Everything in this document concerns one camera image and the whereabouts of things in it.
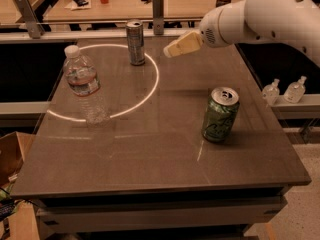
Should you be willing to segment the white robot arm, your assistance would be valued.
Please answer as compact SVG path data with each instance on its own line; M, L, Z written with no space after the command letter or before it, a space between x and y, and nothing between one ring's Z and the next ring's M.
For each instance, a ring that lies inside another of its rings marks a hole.
M320 66L320 8L312 0L242 0L209 11L199 28L167 45L171 58L207 45L282 43Z

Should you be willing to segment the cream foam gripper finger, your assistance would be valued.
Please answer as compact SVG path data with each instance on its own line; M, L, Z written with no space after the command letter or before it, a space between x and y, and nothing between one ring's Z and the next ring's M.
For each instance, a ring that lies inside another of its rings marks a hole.
M168 58L195 52L203 45L203 39L198 31L187 31L178 39L169 43L163 52Z

